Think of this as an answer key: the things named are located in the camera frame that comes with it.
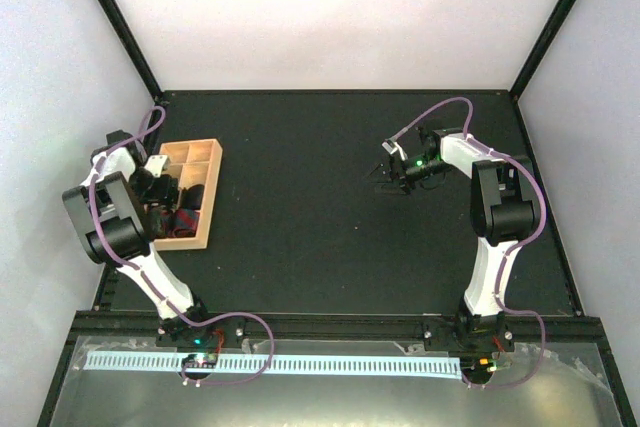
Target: clear plastic sheet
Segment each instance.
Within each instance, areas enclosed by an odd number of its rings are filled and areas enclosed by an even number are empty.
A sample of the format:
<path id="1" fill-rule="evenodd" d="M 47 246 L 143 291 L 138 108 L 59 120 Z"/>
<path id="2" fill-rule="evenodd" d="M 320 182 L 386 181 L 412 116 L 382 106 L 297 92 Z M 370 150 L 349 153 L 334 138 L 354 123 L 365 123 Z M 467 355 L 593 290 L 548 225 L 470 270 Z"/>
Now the clear plastic sheet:
<path id="1" fill-rule="evenodd" d="M 395 342 L 280 341 L 277 347 L 282 354 L 444 355 Z M 245 342 L 242 350 L 266 348 L 266 342 Z M 168 350 L 157 349 L 150 338 L 80 338 L 52 425 L 621 425 L 594 344 L 550 344 L 538 375 L 504 391 L 469 390 L 445 379 L 278 375 L 237 387 L 184 387 L 173 373 L 83 370 L 88 352 L 96 349 Z M 535 344 L 516 344 L 508 355 L 511 368 L 492 382 L 525 375 L 538 352 Z"/>

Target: white wall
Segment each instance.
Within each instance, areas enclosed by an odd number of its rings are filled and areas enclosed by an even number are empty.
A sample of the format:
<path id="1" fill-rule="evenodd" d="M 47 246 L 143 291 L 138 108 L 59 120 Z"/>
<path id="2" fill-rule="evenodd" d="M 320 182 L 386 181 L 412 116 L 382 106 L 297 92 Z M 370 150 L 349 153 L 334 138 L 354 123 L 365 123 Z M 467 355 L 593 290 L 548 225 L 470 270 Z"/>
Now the white wall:
<path id="1" fill-rule="evenodd" d="M 164 89 L 495 89 L 557 0 L 117 1 Z"/>
<path id="2" fill-rule="evenodd" d="M 521 106 L 588 314 L 640 417 L 640 0 L 578 0 Z"/>
<path id="3" fill-rule="evenodd" d="M 99 267 L 62 192 L 152 102 L 96 0 L 0 0 L 0 424 L 36 425 Z"/>

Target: wooden box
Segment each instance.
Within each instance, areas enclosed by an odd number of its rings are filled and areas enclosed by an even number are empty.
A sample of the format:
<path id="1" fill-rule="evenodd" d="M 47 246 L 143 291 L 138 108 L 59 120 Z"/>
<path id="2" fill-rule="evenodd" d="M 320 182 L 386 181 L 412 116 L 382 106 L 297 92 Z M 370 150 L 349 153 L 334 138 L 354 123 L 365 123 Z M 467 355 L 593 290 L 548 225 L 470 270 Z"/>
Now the wooden box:
<path id="1" fill-rule="evenodd" d="M 181 192 L 193 185 L 204 184 L 204 194 L 195 237 L 157 239 L 154 245 L 158 250 L 205 249 L 209 242 L 222 146 L 216 139 L 187 140 L 162 144 L 159 153 L 169 156 L 169 168 L 164 173 L 179 179 Z"/>

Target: black mat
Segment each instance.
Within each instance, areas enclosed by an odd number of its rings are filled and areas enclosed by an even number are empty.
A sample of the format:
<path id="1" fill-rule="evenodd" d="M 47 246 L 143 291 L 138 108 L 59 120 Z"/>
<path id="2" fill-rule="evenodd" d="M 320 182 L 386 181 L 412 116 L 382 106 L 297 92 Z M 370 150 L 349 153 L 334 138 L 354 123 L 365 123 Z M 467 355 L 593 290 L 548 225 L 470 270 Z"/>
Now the black mat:
<path id="1" fill-rule="evenodd" d="M 217 138 L 224 148 L 209 247 L 164 252 L 175 274 L 212 311 L 421 314 L 456 311 L 477 240 L 469 180 L 434 191 L 374 193 L 365 174 L 381 142 L 438 92 L 176 92 L 161 142 Z M 524 154 L 505 92 L 469 93 L 474 135 Z M 462 103 L 431 125 L 459 127 Z M 417 135 L 403 145 L 417 148 Z M 507 304 L 568 314 L 565 277 L 549 228 L 518 256 Z M 128 279 L 112 309 L 152 310 Z"/>

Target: white led strip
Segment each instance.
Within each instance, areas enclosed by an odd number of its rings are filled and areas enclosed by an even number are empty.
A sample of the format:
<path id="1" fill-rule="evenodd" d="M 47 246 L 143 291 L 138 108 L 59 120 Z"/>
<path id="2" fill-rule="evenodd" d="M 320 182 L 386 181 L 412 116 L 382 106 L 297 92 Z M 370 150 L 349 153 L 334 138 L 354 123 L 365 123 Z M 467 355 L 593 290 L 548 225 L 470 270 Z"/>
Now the white led strip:
<path id="1" fill-rule="evenodd" d="M 88 354 L 85 370 L 136 372 L 180 372 L 186 353 L 94 351 Z M 267 355 L 221 354 L 215 373 L 252 374 Z M 187 372 L 212 372 L 189 368 Z M 448 357 L 380 357 L 335 355 L 275 355 L 265 374 L 359 375 L 379 377 L 437 377 L 461 379 L 460 359 Z"/>

